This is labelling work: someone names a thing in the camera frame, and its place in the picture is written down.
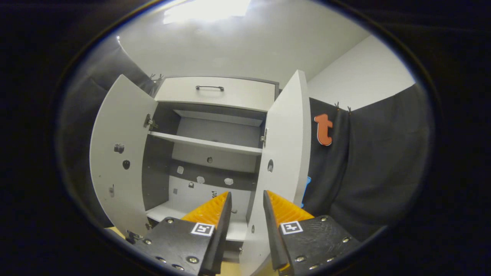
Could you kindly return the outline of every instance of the shelf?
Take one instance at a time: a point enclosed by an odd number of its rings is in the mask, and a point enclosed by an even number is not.
[[[148,134],[162,138],[162,139],[165,139],[165,140],[168,140],[168,141],[171,141],[171,142],[174,142],[174,143],[194,145],[194,146],[199,146],[199,147],[204,147],[204,148],[212,148],[212,149],[217,149],[217,150],[222,150],[222,151],[236,152],[236,153],[242,153],[242,154],[253,155],[253,156],[259,156],[263,152],[263,150],[260,148],[253,148],[253,147],[237,146],[237,145],[226,144],[226,143],[212,142],[212,141],[200,140],[200,139],[189,138],[189,137],[184,137],[184,136],[177,136],[177,135],[171,135],[171,134],[166,134],[166,133],[160,133],[160,132],[155,132],[155,131],[150,131]]]
[[[170,206],[172,206],[172,203],[170,201],[167,201],[159,206],[156,206],[147,211],[147,217],[161,222],[166,217],[173,217],[173,218],[180,219],[187,214],[185,212],[172,209],[170,208]],[[247,223],[245,220],[230,221],[228,225],[226,239],[228,241],[243,242],[246,239],[246,233],[247,233]]]

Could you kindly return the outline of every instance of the white cabinet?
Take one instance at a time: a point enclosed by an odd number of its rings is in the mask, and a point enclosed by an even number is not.
[[[224,90],[196,89],[197,85]],[[156,118],[162,111],[172,116]],[[151,131],[144,124],[148,114],[159,125]],[[153,99],[121,75],[92,132],[90,169],[96,195],[122,233],[144,236],[148,218],[181,218],[230,191],[233,213],[227,240],[244,242],[241,270],[249,275],[269,255],[263,190],[301,204],[310,155],[309,118],[302,71],[292,76],[276,100],[274,84],[218,77],[165,79]],[[171,125],[178,127],[168,131]],[[144,152],[151,152],[154,160],[160,158],[158,147],[145,148],[150,138],[172,150],[166,153],[168,176],[162,183],[168,197],[146,210],[144,201],[150,193],[142,192],[142,171],[151,163],[143,167]],[[124,147],[122,153],[115,146]]]

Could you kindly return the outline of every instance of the cabinet door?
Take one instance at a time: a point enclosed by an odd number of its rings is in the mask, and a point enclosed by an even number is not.
[[[270,254],[263,191],[270,190],[301,205],[310,159],[310,124],[307,82],[305,73],[298,70],[266,117],[266,143],[263,145],[254,204],[240,255],[243,276],[259,269]]]
[[[111,222],[145,235],[148,219],[141,190],[141,166],[149,126],[157,102],[121,75],[102,102],[90,140],[90,174],[95,193]],[[115,145],[124,146],[122,153]]]

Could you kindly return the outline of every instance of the white wall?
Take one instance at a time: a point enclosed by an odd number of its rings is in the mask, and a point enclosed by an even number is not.
[[[405,65],[379,39],[369,36],[307,84],[310,97],[352,110],[378,102],[415,83]]]

